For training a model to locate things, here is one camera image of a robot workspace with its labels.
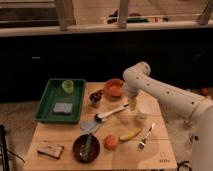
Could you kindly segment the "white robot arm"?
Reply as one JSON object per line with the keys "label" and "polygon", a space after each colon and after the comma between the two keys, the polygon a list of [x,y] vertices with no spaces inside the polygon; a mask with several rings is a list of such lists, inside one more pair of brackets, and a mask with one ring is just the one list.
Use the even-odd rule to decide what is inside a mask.
{"label": "white robot arm", "polygon": [[213,171],[213,100],[155,80],[149,76],[150,72],[146,62],[124,70],[123,93],[128,98],[130,109],[136,108],[136,97],[143,90],[187,114],[197,124],[192,145],[192,171]]}

